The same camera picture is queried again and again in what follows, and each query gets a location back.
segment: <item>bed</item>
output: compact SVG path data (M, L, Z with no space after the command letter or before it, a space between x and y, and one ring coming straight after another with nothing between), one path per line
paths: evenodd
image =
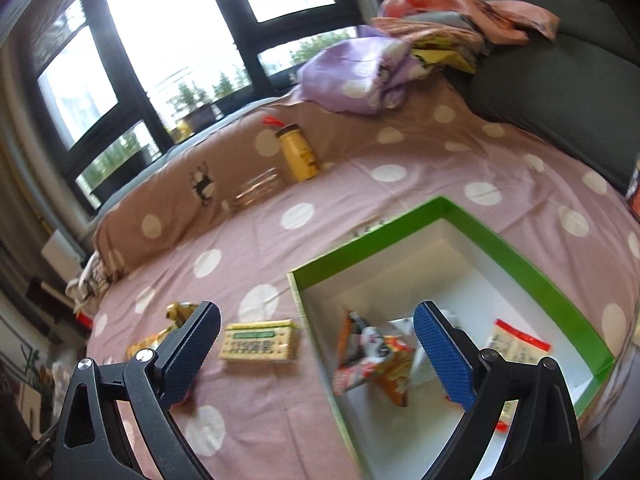
M293 182L265 116L301 125L322 161L317 178ZM270 168L289 185L233 213L241 185ZM473 115L439 74L412 82L401 108L376 116L330 113L294 90L149 176L96 231L116 283L94 320L88 355L123 361L128 346L167 326L165 307L174 301L211 300L225 324L295 319L288 270L436 195L524 254L620 356L579 421L586 470L596 476L628 437L613 428L640 415L630 389L640 383L630 341L640 226L599 174L527 132ZM359 478L306 336L289 365L225 365L218 345L191 400L172 412L214 478ZM121 411L144 473L160 478L130 408Z

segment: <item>green box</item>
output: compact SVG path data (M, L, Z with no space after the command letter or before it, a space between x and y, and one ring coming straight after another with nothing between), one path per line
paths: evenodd
M439 384L429 384L421 392L410 390L408 408L386 402L383 394L375 391L375 385L335 397L330 378L337 367L335 342L344 306L379 325L395 319L385 316L410 316L419 301L435 300L421 294L439 295L443 301L452 302L442 305L436 301L441 308L457 314L464 311L462 328L480 348L486 343L482 340L484 334L495 321L492 316L496 312L500 317L501 313L512 316L505 320L524 332L535 327L537 332L531 335L543 340L546 337L552 344L551 355L558 359L568 384L572 380L580 383L575 388L570 386L572 397L573 393L577 396L574 407L578 416L596 396L615 362L590 323L540 270L444 197L418 206L291 271L289 283L302 323L313 341L345 443L364 476L376 480L394 476L422 478L430 460L426 455L437 456L452 431L451 425L455 426L462 412L455 415L450 412L450 403L447 406L440 402ZM424 409L409 416L412 398ZM424 417L421 424L428 428L414 427L414 420L420 417ZM383 428L394 429L385 432ZM422 444L411 450L417 440ZM420 452L427 448L429 452ZM501 446L496 449L499 454ZM489 462L485 465L487 470L492 469Z

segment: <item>window frame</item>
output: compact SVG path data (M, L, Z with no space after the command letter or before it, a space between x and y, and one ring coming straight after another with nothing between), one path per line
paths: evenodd
M43 0L34 0L38 5ZM155 108L151 104L120 40L107 0L81 0L85 24L74 31L55 51L55 56L67 46L80 30L89 27L104 71L116 95L117 103L69 149L63 143L57 127L49 113L38 84L38 77L55 58L50 56L47 64L34 73L31 65L31 50L28 30L29 14L25 13L22 27L18 27L20 44L29 53L20 56L20 71L26 81L25 91L31 111L41 133L45 147L60 175L72 189L79 203L90 214L94 208L84 195L76 178L130 127L143 121L152 139L164 155L176 144L165 130ZM362 14L356 0L335 0L328 6L303 9L292 14L258 22L249 0L216 0L227 27L241 56L244 68L252 84L223 98L228 111L240 109L252 101L284 94L292 84L290 74L297 66L267 76L258 54L265 50L300 40L316 34L361 24Z

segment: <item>gray sofa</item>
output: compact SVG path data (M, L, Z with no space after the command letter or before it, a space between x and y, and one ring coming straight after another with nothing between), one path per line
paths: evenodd
M560 17L557 41L496 48L467 83L469 107L548 140L624 193L640 152L640 52L628 23L607 0L523 1Z

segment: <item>purple cloth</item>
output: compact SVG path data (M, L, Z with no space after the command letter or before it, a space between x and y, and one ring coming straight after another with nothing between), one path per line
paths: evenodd
M410 43L367 26L359 33L319 52L298 71L299 98L332 112L375 114L399 107L405 83L429 73L412 56Z

